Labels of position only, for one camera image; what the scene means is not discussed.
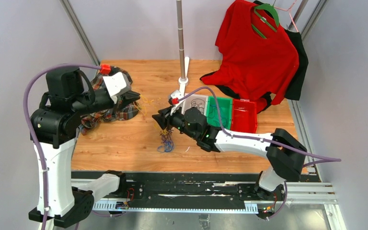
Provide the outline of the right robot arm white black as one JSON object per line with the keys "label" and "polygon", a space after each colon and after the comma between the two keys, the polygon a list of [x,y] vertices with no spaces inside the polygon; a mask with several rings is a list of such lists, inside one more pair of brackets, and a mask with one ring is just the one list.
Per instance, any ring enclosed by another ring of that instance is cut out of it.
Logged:
{"label": "right robot arm white black", "polygon": [[163,130],[174,127],[187,135],[202,150],[236,151],[269,160],[269,168],[261,172],[254,187],[259,199],[268,199],[283,182],[300,180],[307,149],[286,130],[277,128],[264,134],[231,131],[208,124],[206,116],[197,109],[188,109],[184,114],[171,110],[172,107],[161,109],[152,118]]}

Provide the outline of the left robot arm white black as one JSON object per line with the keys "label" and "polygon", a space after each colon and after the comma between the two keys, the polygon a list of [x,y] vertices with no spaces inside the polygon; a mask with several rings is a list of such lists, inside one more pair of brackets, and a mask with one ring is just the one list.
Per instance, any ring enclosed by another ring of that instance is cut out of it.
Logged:
{"label": "left robot arm white black", "polygon": [[24,92],[23,112],[39,167],[39,201],[28,217],[42,229],[48,220],[59,228],[76,226],[97,201],[109,194],[122,198],[128,191],[125,173],[113,170],[79,187],[71,184],[71,159],[83,117],[120,111],[140,98],[125,70],[109,65],[91,69],[102,75],[104,88],[93,88],[81,64],[68,63],[39,72]]}

